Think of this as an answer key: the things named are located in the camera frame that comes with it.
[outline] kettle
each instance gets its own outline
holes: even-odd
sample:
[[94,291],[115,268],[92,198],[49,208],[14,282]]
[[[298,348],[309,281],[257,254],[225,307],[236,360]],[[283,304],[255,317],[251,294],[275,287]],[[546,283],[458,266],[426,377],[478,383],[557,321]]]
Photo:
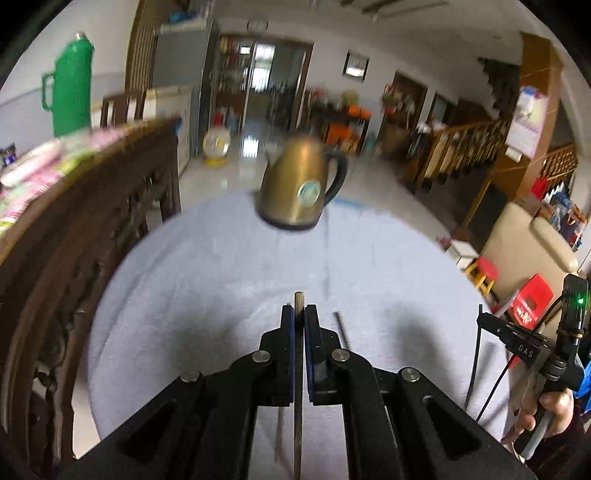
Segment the kettle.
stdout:
[[[338,152],[325,153],[323,148],[312,137],[297,137],[288,140],[279,154],[266,151],[267,169],[256,205],[264,221],[288,230],[316,226],[347,175],[347,158]],[[330,160],[337,161],[337,172],[326,190]]]

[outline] green thermos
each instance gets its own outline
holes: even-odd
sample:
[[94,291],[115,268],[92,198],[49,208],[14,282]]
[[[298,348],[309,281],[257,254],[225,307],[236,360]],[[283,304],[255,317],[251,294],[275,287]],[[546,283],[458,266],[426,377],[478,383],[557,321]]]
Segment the green thermos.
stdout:
[[[56,60],[56,69],[41,77],[41,104],[53,114],[53,134],[56,137],[90,127],[90,77],[92,43],[84,32],[68,43]],[[47,105],[47,80],[53,78],[52,101]]]

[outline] metal screw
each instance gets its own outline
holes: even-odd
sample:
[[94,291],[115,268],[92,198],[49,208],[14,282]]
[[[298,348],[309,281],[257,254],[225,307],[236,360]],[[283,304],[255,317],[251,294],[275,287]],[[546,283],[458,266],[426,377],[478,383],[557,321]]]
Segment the metal screw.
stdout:
[[419,378],[421,378],[421,374],[417,369],[408,367],[402,370],[402,378],[407,382],[416,382]]
[[333,360],[336,360],[337,362],[346,362],[351,357],[351,354],[347,350],[337,348],[333,350],[331,356]]
[[263,364],[271,359],[271,354],[266,350],[257,350],[252,354],[252,361],[257,364]]
[[195,383],[199,378],[199,372],[183,372],[181,373],[181,380],[185,383]]

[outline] stair railing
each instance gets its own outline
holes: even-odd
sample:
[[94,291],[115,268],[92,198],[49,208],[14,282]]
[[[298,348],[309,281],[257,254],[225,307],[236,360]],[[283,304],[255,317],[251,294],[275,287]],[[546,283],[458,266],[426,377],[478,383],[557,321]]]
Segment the stair railing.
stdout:
[[578,165],[575,144],[562,145],[544,156],[544,165],[538,178],[548,182],[546,191],[549,191],[563,180],[568,183]]
[[433,133],[430,148],[411,158],[402,181],[420,187],[425,180],[445,179],[496,158],[505,144],[511,119],[474,122]]

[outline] human hand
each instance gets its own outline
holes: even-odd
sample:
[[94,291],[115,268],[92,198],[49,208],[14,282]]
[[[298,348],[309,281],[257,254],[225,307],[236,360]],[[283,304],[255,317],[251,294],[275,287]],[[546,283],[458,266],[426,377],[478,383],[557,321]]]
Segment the human hand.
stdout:
[[[573,419],[574,398],[573,392],[566,389],[562,392],[548,392],[540,396],[540,404],[548,411],[554,413],[554,419],[548,427],[544,438],[563,433]],[[502,443],[512,443],[517,440],[524,430],[532,431],[535,428],[535,412],[538,410],[538,402],[535,399],[534,389],[527,388],[521,400],[519,415],[515,419],[513,428],[503,438]]]

